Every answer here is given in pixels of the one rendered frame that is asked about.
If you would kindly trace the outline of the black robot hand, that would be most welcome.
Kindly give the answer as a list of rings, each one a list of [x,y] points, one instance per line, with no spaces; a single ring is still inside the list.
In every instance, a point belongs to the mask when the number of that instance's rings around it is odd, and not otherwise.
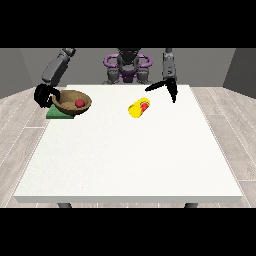
[[[57,100],[60,100],[60,91],[43,83],[39,84],[34,92],[34,100],[41,108],[51,107],[53,104],[52,96],[55,96]]]
[[[176,84],[176,80],[174,77],[169,77],[166,80],[162,80],[159,81],[157,83],[154,83],[150,86],[148,86],[146,88],[146,91],[152,91],[152,90],[156,90],[158,88],[161,87],[166,87],[171,98],[172,98],[172,102],[175,103],[176,102],[176,98],[177,98],[177,94],[178,94],[178,88],[177,88],[177,84]]]

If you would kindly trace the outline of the brown wooden bowl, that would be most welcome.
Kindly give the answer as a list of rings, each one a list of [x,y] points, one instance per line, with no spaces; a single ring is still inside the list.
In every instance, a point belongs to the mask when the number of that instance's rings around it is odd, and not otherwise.
[[[75,105],[77,100],[82,100],[84,106],[77,107]],[[60,99],[57,99],[56,96],[53,95],[52,102],[60,112],[71,116],[86,112],[92,104],[92,100],[87,94],[76,90],[61,90]]]

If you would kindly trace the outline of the yellow cup with melon print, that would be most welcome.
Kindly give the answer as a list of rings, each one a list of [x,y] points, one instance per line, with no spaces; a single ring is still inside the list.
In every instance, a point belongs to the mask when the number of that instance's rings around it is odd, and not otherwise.
[[[133,118],[139,118],[150,106],[148,98],[141,98],[128,107],[128,113]]]

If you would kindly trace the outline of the green square pad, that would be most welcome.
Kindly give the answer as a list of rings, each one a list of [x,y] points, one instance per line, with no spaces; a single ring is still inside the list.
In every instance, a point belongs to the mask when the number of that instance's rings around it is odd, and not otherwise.
[[[73,119],[73,116],[62,113],[60,110],[56,108],[54,104],[51,105],[47,114],[47,119]]]

